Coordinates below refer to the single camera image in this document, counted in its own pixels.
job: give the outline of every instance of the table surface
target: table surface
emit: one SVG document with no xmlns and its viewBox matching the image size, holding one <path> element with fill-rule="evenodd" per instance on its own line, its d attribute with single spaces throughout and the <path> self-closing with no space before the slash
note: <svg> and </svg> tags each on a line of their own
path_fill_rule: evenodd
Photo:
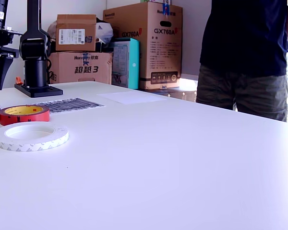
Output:
<svg viewBox="0 0 288 230">
<path fill-rule="evenodd" d="M 167 98 L 123 105 L 60 84 L 63 96 L 0 92 L 0 106 L 79 97 L 56 114 L 56 149 L 0 149 L 0 230 L 288 230 L 288 124 Z"/>
</svg>

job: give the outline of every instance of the white wall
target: white wall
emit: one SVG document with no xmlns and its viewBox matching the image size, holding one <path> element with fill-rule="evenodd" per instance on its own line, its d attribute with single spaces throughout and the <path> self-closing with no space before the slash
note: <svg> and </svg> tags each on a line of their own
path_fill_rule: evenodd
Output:
<svg viewBox="0 0 288 230">
<path fill-rule="evenodd" d="M 6 18 L 6 26 L 19 32 L 26 31 L 27 0 L 10 0 Z M 42 28 L 47 31 L 58 14 L 96 14 L 102 19 L 107 0 L 42 0 Z M 19 36 L 15 36 L 9 47 L 19 48 Z M 4 87 L 13 87 L 17 76 L 24 76 L 24 62 L 21 57 L 14 59 L 6 76 Z"/>
<path fill-rule="evenodd" d="M 140 0 L 108 0 L 107 9 L 139 3 Z"/>
<path fill-rule="evenodd" d="M 172 0 L 183 8 L 182 77 L 195 79 L 199 74 L 202 41 L 211 11 L 211 0 Z"/>
</svg>

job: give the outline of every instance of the black t-shirt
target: black t-shirt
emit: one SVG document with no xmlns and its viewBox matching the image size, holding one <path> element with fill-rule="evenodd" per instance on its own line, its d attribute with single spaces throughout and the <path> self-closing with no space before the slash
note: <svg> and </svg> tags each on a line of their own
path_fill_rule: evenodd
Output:
<svg viewBox="0 0 288 230">
<path fill-rule="evenodd" d="M 201 63 L 254 76 L 286 74 L 287 0 L 212 0 Z"/>
</svg>

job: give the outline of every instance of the double-sided tape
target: double-sided tape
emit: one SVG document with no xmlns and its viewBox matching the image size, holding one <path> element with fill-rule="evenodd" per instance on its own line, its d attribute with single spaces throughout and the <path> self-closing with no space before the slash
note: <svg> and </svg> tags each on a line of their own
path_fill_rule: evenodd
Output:
<svg viewBox="0 0 288 230">
<path fill-rule="evenodd" d="M 0 124 L 3 126 L 32 121 L 49 121 L 50 110 L 46 106 L 22 105 L 0 110 Z"/>
<path fill-rule="evenodd" d="M 47 136 L 31 139 L 33 132 L 47 133 Z M 66 127 L 51 122 L 25 122 L 0 128 L 0 148 L 16 152 L 42 151 L 58 147 L 68 141 Z"/>
</svg>

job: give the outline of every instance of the orange object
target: orange object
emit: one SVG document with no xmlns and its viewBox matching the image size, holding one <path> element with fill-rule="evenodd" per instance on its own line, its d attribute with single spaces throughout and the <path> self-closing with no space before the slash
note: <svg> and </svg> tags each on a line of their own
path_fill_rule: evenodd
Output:
<svg viewBox="0 0 288 230">
<path fill-rule="evenodd" d="M 50 110 L 46 106 L 22 105 L 0 110 L 0 124 L 3 126 L 20 122 L 49 121 Z"/>
<path fill-rule="evenodd" d="M 16 77 L 16 84 L 17 85 L 22 85 L 23 84 L 23 82 L 21 81 L 20 77 Z"/>
</svg>

